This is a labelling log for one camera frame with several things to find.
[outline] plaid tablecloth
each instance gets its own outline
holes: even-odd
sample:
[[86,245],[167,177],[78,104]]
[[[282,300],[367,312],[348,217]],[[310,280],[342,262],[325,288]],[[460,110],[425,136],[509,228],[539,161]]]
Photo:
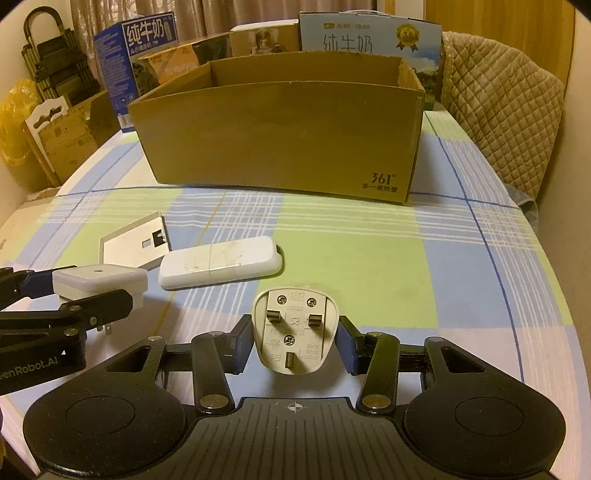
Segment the plaid tablecloth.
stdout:
[[[169,293],[158,269],[148,273],[144,308],[89,332],[90,366],[153,334],[188,342],[230,330],[257,292],[309,286],[329,293],[360,330],[381,329],[401,342],[440,335],[552,399],[567,422],[553,472],[584,480],[591,472],[591,406],[577,335],[558,282],[537,238],[479,150],[445,111],[424,116],[412,195],[406,206],[304,194],[158,185],[135,134],[118,133],[60,190],[22,233],[6,265],[43,270],[98,261],[99,239],[156,210],[173,249],[272,235],[285,253],[274,278]],[[56,297],[14,308],[46,309]],[[2,433],[27,461],[22,417],[60,381],[0,398]],[[274,374],[256,352],[230,378],[245,395],[348,395],[360,379],[331,351],[324,367],[302,377]],[[190,376],[169,388],[192,403]],[[418,374],[401,374],[398,402],[420,391]]]

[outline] curtain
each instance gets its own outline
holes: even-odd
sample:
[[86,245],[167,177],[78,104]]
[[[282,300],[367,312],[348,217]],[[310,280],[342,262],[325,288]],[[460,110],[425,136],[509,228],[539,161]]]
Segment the curtain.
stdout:
[[377,0],[70,0],[74,29],[90,69],[102,79],[93,36],[112,24],[172,11],[180,41],[229,31],[235,25],[297,18],[300,11],[339,12],[376,9]]

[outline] ribbed black surface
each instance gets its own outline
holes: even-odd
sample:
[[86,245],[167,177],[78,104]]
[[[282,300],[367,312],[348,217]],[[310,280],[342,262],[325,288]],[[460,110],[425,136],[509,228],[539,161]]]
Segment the ribbed black surface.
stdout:
[[[41,480],[61,477],[45,474]],[[345,398],[247,398],[205,418],[170,457],[126,480],[457,480],[420,459],[387,419]],[[531,480],[550,480],[539,473]]]

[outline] barcode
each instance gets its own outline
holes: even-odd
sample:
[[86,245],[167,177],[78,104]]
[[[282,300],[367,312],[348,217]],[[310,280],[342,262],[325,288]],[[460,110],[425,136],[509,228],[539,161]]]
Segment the barcode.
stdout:
[[119,119],[119,125],[121,125],[121,128],[132,128],[134,126],[130,114],[119,115],[117,118]]

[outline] quilted chair cover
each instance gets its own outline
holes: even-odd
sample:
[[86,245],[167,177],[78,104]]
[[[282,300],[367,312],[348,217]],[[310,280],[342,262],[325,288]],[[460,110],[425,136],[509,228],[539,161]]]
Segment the quilted chair cover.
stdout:
[[560,124],[564,84],[523,52],[444,32],[441,103],[497,175],[535,198]]

